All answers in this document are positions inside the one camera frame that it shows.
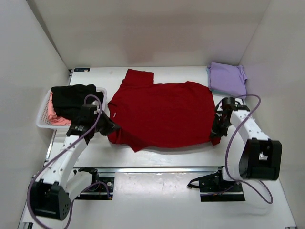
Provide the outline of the red t shirt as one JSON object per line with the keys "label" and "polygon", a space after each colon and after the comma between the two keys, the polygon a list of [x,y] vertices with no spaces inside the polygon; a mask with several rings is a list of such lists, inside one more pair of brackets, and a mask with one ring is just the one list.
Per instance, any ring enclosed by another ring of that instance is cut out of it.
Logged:
{"label": "red t shirt", "polygon": [[212,92],[199,83],[155,84],[152,72],[128,69],[108,108],[110,119],[121,127],[108,140],[134,152],[151,146],[215,146],[221,141],[210,136],[215,116]]}

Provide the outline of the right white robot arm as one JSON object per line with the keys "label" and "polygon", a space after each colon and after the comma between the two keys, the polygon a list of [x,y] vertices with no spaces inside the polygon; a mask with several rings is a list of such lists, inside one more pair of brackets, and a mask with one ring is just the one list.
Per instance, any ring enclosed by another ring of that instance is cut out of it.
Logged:
{"label": "right white robot arm", "polygon": [[225,153],[225,165],[215,173],[192,179],[187,187],[198,188],[213,195],[224,192],[240,192],[243,181],[275,181],[279,178],[282,144],[266,135],[252,118],[253,111],[233,97],[223,98],[215,107],[215,118],[210,139],[227,136],[234,126],[233,137],[239,135],[244,149],[237,153],[235,162],[229,164],[229,149]]}

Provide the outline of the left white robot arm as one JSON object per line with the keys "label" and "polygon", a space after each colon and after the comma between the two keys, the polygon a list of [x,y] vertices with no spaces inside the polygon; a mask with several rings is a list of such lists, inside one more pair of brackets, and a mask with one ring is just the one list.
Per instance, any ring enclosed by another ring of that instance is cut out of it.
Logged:
{"label": "left white robot arm", "polygon": [[28,188],[27,205],[34,216],[64,220],[72,202],[85,189],[94,190],[100,178],[93,167],[82,167],[70,176],[75,163],[96,133],[103,136],[120,129],[103,110],[84,104],[71,123],[60,153],[33,179]]}

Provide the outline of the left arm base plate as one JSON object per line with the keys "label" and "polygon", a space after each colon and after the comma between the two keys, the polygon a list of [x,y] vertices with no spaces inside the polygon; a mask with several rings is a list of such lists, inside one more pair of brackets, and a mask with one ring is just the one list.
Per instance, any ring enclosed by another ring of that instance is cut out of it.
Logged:
{"label": "left arm base plate", "polygon": [[77,200],[113,200],[115,176],[114,173],[98,173],[99,178],[95,182],[100,182],[86,191],[80,193]]}

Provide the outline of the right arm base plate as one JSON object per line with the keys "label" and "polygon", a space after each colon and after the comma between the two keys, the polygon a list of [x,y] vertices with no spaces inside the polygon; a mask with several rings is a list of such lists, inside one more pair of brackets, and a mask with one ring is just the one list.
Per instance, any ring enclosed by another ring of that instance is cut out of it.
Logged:
{"label": "right arm base plate", "polygon": [[225,181],[221,176],[208,175],[199,178],[201,202],[244,202],[241,183]]}

